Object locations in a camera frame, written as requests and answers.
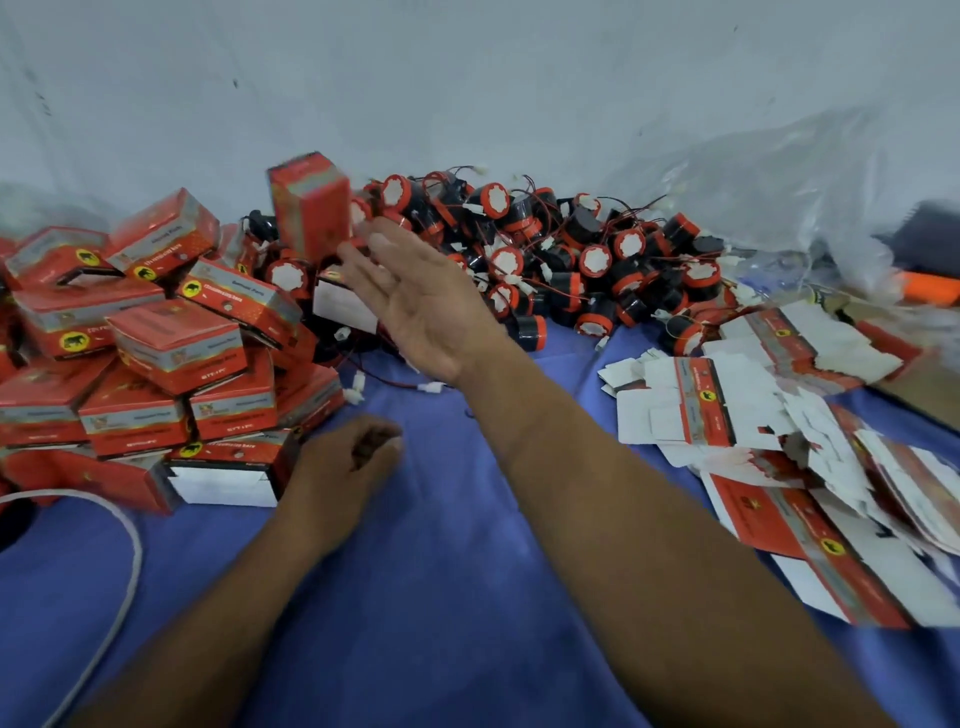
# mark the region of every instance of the white wall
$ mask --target white wall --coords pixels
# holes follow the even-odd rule
[[[107,218],[186,185],[230,218],[319,149],[355,179],[474,162],[602,192],[628,158],[872,102],[900,197],[960,196],[958,20],[956,0],[0,0],[0,182]]]

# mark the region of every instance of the person's left hand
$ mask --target person's left hand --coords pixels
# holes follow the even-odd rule
[[[400,432],[389,420],[360,415],[304,443],[276,508],[288,535],[318,559],[342,544],[399,463]]]

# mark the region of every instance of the blue fabric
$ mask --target blue fabric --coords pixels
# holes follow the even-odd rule
[[[551,327],[540,364],[615,433],[614,402],[595,372],[650,342],[621,329],[601,355],[592,345]],[[385,354],[364,361],[416,380]],[[243,724],[648,725],[547,564],[460,394],[368,379],[366,395],[363,409],[403,425],[403,465],[354,537],[298,591]],[[866,391],[845,400],[871,425],[957,462],[956,434]],[[654,448],[637,450],[709,507],[696,478]],[[93,687],[197,597],[269,515],[214,506],[184,506],[168,519],[137,514],[146,548],[140,591]],[[50,714],[113,620],[129,568],[120,525],[75,500],[43,511],[0,553],[0,725],[36,726]],[[956,631],[854,629],[815,618],[901,725],[957,725]]]

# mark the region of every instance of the person's right hand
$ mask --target person's right hand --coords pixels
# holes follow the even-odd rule
[[[341,243],[344,279],[413,366],[456,387],[471,364],[509,345],[460,266],[386,218],[361,232],[383,267]]]

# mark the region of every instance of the hand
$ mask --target hand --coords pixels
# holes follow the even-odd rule
[[[357,527],[402,453],[399,425],[370,415],[308,440],[276,518],[313,558],[326,556]]]
[[[456,263],[385,218],[360,232],[383,267],[342,243],[337,254],[344,279],[417,369],[456,387],[478,358],[509,346],[503,327]]]

